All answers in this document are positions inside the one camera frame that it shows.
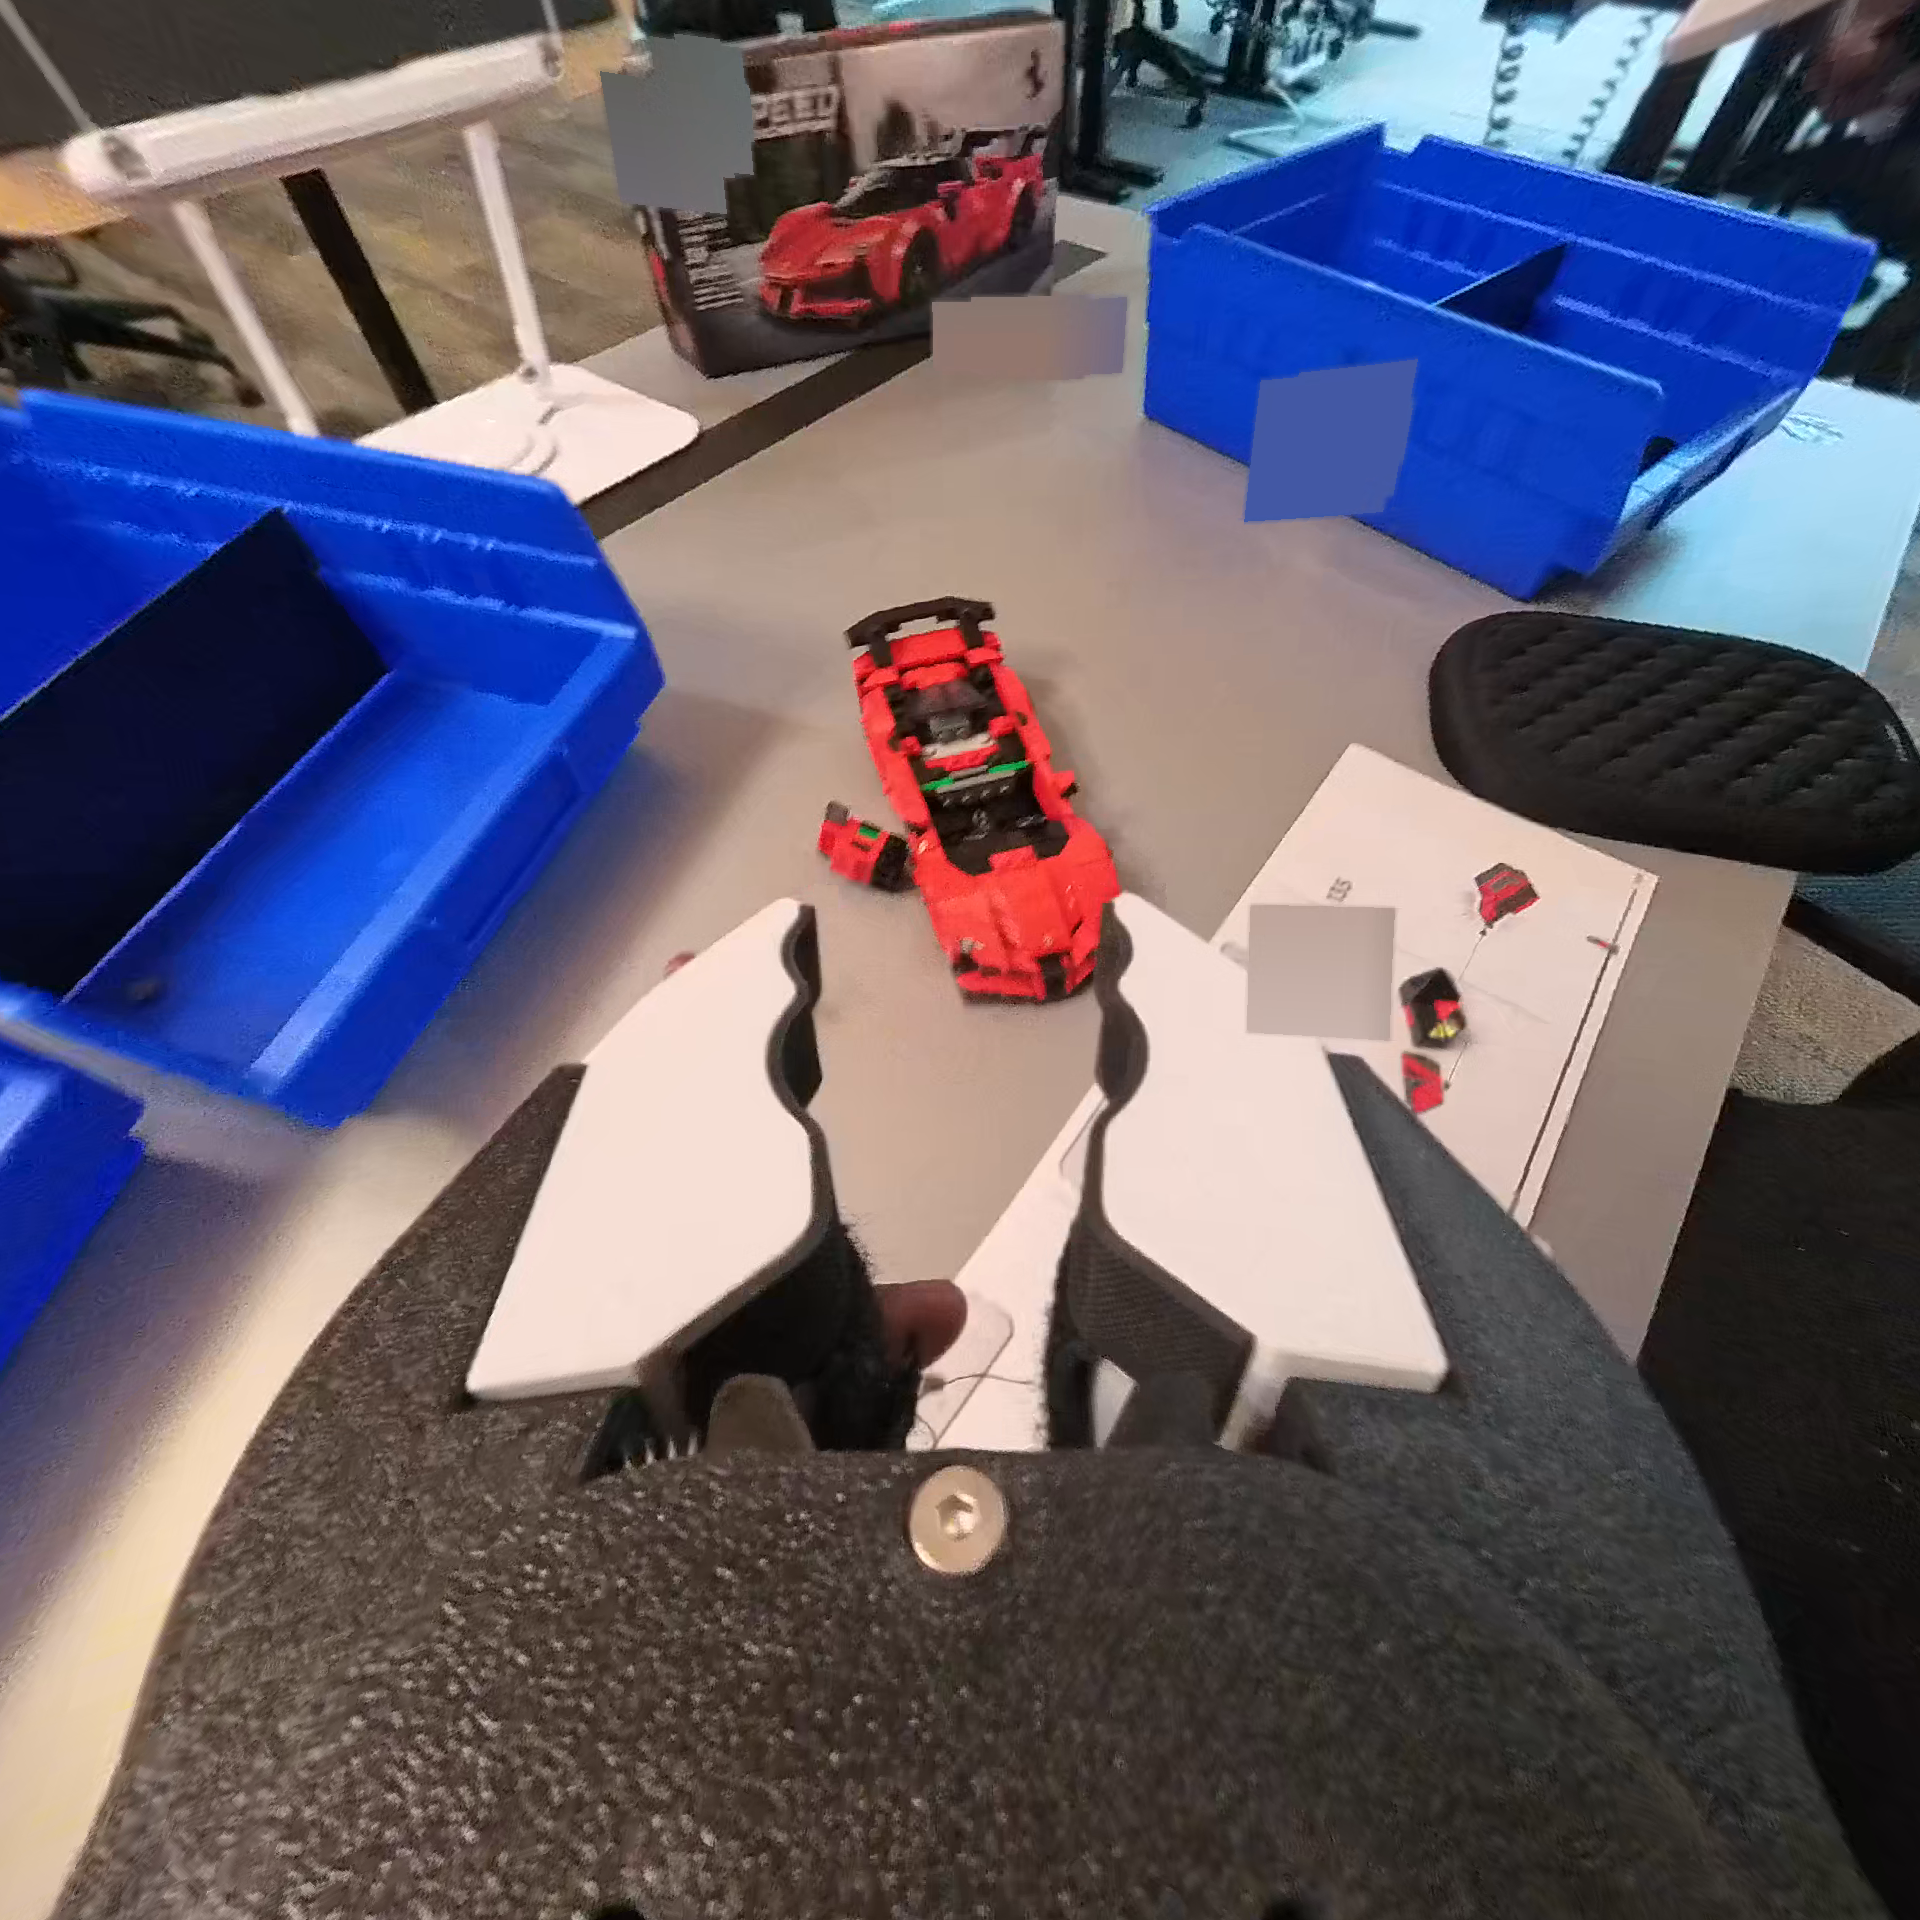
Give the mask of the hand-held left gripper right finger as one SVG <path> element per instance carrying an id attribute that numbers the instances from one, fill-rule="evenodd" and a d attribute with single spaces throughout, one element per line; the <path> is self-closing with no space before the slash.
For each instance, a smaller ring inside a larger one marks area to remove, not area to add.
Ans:
<path id="1" fill-rule="evenodd" d="M 1050 1306 L 1050 1445 L 1117 1443 L 1153 1382 L 1250 1448 L 1299 1381 L 1430 1395 L 1450 1358 L 1331 1056 L 1246 1028 L 1235 963 L 1138 896 L 1101 912 L 1094 1108 Z"/>

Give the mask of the black office chair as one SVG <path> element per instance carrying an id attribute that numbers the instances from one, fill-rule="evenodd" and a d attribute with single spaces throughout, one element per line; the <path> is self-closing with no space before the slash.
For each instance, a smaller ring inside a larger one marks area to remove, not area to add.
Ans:
<path id="1" fill-rule="evenodd" d="M 63 278 L 37 278 L 17 270 L 21 250 L 50 251 Z M 57 242 L 3 241 L 3 374 L 17 389 L 68 394 L 93 380 L 82 349 L 101 348 L 149 358 L 218 368 L 228 374 L 236 400 L 255 409 L 265 402 L 254 380 L 182 310 L 165 301 L 85 294 L 78 270 Z"/>
<path id="2" fill-rule="evenodd" d="M 1220 102 L 1269 109 L 1261 123 L 1220 137 L 1230 150 L 1253 157 L 1273 157 L 1277 137 L 1307 128 L 1305 100 L 1349 53 L 1364 42 L 1425 35 L 1414 20 L 1381 16 L 1375 2 L 1220 2 L 1209 9 L 1209 30 L 1228 37 L 1211 94 Z"/>

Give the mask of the red black lego sub-assembly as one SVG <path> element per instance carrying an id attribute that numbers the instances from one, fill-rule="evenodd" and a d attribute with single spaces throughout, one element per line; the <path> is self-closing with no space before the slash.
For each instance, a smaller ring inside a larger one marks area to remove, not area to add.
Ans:
<path id="1" fill-rule="evenodd" d="M 916 884 L 907 836 L 852 813 L 843 802 L 825 804 L 817 848 L 834 875 L 865 889 L 906 894 Z"/>

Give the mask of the person's left hand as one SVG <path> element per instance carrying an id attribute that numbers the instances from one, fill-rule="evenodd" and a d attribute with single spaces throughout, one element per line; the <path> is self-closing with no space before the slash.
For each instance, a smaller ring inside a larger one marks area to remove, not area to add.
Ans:
<path id="1" fill-rule="evenodd" d="M 895 1371 L 938 1368 L 969 1324 L 966 1293 L 951 1281 L 879 1284 L 874 1299 L 883 1352 Z"/>

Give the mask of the red lego car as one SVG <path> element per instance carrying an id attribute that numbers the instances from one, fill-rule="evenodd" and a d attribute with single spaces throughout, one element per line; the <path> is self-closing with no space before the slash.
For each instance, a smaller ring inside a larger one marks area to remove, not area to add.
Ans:
<path id="1" fill-rule="evenodd" d="M 1092 979 L 1119 878 L 994 617 L 947 595 L 858 620 L 858 717 L 959 994 L 1066 1002 Z"/>

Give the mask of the blue plastic bin with divider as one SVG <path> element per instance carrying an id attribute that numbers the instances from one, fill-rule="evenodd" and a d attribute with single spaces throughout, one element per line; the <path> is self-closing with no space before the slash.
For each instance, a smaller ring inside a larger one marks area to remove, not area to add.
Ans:
<path id="1" fill-rule="evenodd" d="M 286 509 L 387 677 L 67 996 L 4 1019 L 315 1128 L 370 1107 L 665 677 L 546 483 L 35 390 L 4 406 L 4 710 Z"/>
<path id="2" fill-rule="evenodd" d="M 1148 216 L 1143 413 L 1518 598 L 1596 573 L 1826 365 L 1862 238 L 1381 125 Z M 1435 309 L 1567 244 L 1527 334 Z"/>

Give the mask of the lego set box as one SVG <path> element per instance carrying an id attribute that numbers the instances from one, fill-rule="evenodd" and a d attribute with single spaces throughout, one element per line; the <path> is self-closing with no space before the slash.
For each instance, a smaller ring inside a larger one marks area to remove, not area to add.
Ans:
<path id="1" fill-rule="evenodd" d="M 735 40 L 753 165 L 717 211 L 637 208 L 677 355 L 706 377 L 929 334 L 1052 260 L 1066 25 L 1036 9 Z"/>

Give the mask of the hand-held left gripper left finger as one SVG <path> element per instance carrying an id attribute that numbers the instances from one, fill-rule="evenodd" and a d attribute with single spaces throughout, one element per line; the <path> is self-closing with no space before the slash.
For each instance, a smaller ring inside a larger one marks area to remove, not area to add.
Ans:
<path id="1" fill-rule="evenodd" d="M 590 1050 L 463 1390 L 637 1390 L 686 1443 L 725 1381 L 801 1381 L 834 1344 L 819 918 L 777 898 Z"/>

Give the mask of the white desk lamp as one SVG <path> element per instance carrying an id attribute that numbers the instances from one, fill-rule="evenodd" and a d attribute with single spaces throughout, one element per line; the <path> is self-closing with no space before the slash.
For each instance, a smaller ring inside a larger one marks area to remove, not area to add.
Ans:
<path id="1" fill-rule="evenodd" d="M 678 406 L 649 400 L 546 345 L 538 293 L 522 250 L 492 113 L 565 89 L 570 59 L 593 33 L 565 30 L 555 4 L 529 35 L 390 65 L 354 81 L 243 92 L 226 102 L 149 117 L 101 118 L 45 53 L 41 76 L 75 134 L 61 165 L 75 187 L 106 203 L 162 203 L 236 326 L 286 425 L 315 438 L 321 422 L 281 358 L 247 285 L 211 227 L 206 198 L 254 177 L 457 128 L 484 220 L 518 355 L 515 372 L 365 436 L 369 449 L 429 461 L 530 475 L 577 506 L 687 449 L 701 433 Z"/>

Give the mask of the black bin divider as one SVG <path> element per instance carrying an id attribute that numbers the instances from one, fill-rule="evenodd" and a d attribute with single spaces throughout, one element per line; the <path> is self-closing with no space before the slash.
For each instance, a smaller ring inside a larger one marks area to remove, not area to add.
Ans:
<path id="1" fill-rule="evenodd" d="M 1453 290 L 1435 309 L 1487 329 L 1529 334 L 1533 310 L 1549 294 L 1566 256 L 1566 242 L 1537 250 L 1508 267 Z"/>
<path id="2" fill-rule="evenodd" d="M 7 708 L 4 981 L 78 989 L 385 677 L 269 509 Z"/>

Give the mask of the lego instruction booklet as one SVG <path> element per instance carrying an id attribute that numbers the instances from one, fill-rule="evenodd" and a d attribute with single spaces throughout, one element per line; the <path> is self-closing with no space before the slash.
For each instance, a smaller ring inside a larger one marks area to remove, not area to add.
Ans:
<path id="1" fill-rule="evenodd" d="M 1246 1028 L 1314 1041 L 1390 1116 L 1527 1227 L 1658 880 L 1451 784 L 1351 746 L 1213 937 L 1246 981 Z M 1470 1032 L 1412 1046 L 1399 982 L 1446 970 Z M 1046 1443 L 1044 1346 L 1077 1196 L 1071 1112 L 962 1268 L 982 1316 L 938 1371 L 915 1450 Z"/>

